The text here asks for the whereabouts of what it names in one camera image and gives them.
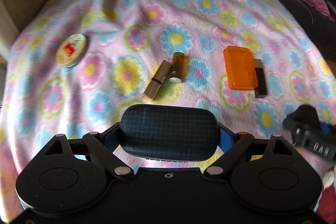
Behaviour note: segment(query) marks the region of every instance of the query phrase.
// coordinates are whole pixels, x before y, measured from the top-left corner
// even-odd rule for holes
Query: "floral blanket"
[[[88,49],[63,68],[55,53],[81,33]],[[268,96],[228,88],[222,51],[247,47],[265,67]],[[142,92],[162,60],[188,57],[181,84],[164,82],[154,103],[205,108],[234,132],[257,138],[281,133],[285,116],[302,103],[321,120],[336,122],[336,80],[325,60],[278,0],[51,0],[12,47],[0,117],[0,214],[22,210],[15,180],[34,155],[64,133],[102,132]],[[160,162],[115,151],[132,168],[192,167],[207,162]],[[307,152],[321,174],[330,167]]]

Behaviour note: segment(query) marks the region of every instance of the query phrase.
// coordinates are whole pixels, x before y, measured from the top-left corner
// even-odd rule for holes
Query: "bed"
[[[88,48],[78,64],[55,61],[59,45],[80,33]],[[268,96],[228,88],[222,51],[247,47],[264,64]],[[142,92],[163,60],[188,58],[181,84],[165,81],[152,103],[204,108],[234,132],[257,138],[280,133],[286,115],[314,105],[336,122],[336,80],[304,30],[278,0],[50,0],[11,49],[0,115],[0,214],[22,210],[15,179],[55,134],[81,138],[103,132]],[[160,162],[114,152],[135,171],[194,167],[206,162]],[[323,176],[330,164],[301,151]]]

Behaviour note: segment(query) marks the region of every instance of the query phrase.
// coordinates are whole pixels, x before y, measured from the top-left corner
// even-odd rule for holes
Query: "orange container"
[[[230,89],[254,90],[258,86],[253,55],[248,48],[228,46],[223,57]]]

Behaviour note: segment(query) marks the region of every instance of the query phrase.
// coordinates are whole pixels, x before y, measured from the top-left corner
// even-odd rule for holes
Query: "metal screw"
[[[167,179],[171,179],[173,176],[174,176],[173,173],[167,173],[167,174],[164,175],[164,177],[167,178]]]
[[[219,166],[211,166],[207,169],[207,172],[210,174],[210,175],[219,175],[221,173],[223,173],[223,168],[222,167],[219,167]]]
[[[119,176],[124,176],[124,175],[128,175],[129,173],[131,173],[131,169],[130,167],[127,167],[127,166],[119,166],[115,168],[114,172]]]

